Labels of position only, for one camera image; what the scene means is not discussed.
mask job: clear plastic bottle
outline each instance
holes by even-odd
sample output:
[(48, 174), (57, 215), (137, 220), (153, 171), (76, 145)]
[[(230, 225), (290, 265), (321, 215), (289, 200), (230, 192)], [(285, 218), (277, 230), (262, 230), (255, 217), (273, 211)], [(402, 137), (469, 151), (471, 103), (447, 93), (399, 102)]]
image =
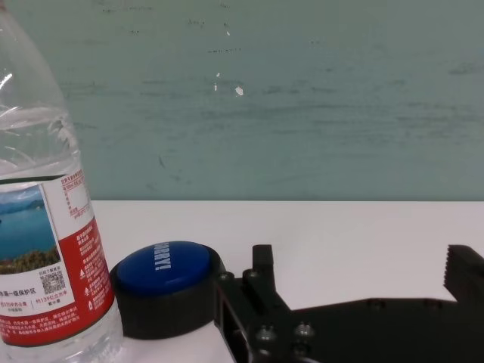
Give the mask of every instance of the clear plastic bottle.
[[(78, 186), (79, 181), (84, 189)], [(90, 253), (99, 238), (89, 240), (92, 234), (97, 236), (97, 225), (83, 181), (78, 143), (61, 90), (35, 45), (0, 0), (0, 333), (6, 342), (0, 352), (9, 361), (108, 363), (119, 351), (123, 339), (119, 310), (109, 279), (106, 281), (102, 248)], [(63, 186), (67, 202), (55, 196)], [(17, 207), (28, 197), (34, 198), (33, 202), (18, 212)], [(71, 209), (70, 204), (80, 200), (85, 201), (84, 209)], [(81, 225), (75, 230), (79, 234), (73, 242), (58, 233), (65, 226), (56, 224), (56, 219), (69, 217), (61, 215), (65, 206), (71, 213), (67, 224), (79, 224), (92, 216), (88, 228)], [(15, 237), (27, 233), (33, 214), (37, 222), (39, 216), (48, 217), (45, 223), (53, 231), (50, 237), (39, 237), (39, 230), (31, 241)], [(12, 221), (18, 224), (19, 219), (21, 233), (12, 232)], [(54, 252), (35, 245), (49, 241)], [(34, 245), (25, 253), (19, 250), (23, 243)], [(75, 253), (68, 252), (78, 245)], [(32, 262), (32, 254), (42, 262)], [(81, 256), (80, 263), (85, 263), (80, 277), (79, 269), (70, 271), (69, 261), (76, 254)], [(77, 301), (79, 294), (76, 297), (79, 286), (75, 285), (81, 283), (85, 284), (83, 299), (90, 299), (84, 305)], [(84, 324), (83, 319), (90, 320)]]

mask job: blue button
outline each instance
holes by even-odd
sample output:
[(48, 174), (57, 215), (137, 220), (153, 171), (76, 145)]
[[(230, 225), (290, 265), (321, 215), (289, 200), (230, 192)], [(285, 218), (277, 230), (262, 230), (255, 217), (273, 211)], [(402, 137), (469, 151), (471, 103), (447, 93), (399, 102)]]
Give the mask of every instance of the blue button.
[(202, 281), (210, 269), (205, 246), (175, 241), (138, 250), (118, 265), (121, 286), (139, 296), (174, 293)]

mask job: white tabletop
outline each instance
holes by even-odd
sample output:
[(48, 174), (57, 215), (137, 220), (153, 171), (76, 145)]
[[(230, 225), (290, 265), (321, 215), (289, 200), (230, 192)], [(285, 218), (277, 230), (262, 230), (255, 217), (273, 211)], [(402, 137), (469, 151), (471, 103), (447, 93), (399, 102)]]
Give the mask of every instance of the white tabletop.
[[(236, 276), (272, 244), (278, 292), (293, 309), (367, 297), (451, 299), (449, 244), (484, 255), (484, 203), (94, 202), (108, 265), (168, 240), (217, 250)], [(117, 362), (232, 362), (210, 324), (169, 340), (126, 339)]]

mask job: green painted wall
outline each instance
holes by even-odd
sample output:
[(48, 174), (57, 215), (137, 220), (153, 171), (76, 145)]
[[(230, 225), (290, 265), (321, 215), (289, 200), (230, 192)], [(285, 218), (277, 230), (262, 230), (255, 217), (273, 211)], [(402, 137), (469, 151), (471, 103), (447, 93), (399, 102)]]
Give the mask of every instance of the green painted wall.
[(7, 4), (93, 198), (484, 199), (482, 0)]

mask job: wall stain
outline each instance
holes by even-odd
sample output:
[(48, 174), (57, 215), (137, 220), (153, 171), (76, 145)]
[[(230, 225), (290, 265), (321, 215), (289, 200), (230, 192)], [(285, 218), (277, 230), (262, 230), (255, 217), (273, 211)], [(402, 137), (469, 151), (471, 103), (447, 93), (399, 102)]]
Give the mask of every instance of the wall stain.
[(232, 53), (234, 51), (242, 51), (242, 48), (229, 48), (229, 49), (213, 49), (211, 51), (206, 51), (207, 53)]
[(311, 87), (311, 91), (313, 93), (325, 93), (325, 94), (337, 93), (337, 90), (334, 88), (324, 88), (324, 87)]
[(203, 27), (205, 26), (205, 20), (188, 19), (188, 25), (189, 26), (199, 26), (200, 29), (203, 29)]
[(469, 74), (478, 74), (484, 72), (484, 64), (475, 63), (462, 63), (452, 70), (449, 70), (448, 74), (453, 76), (466, 76)]
[(158, 188), (155, 187), (152, 183), (147, 183), (146, 189), (148, 189), (149, 191), (158, 191)]
[(161, 158), (160, 155), (158, 155), (158, 163), (162, 168), (166, 169), (165, 163), (163, 162), (163, 159)]

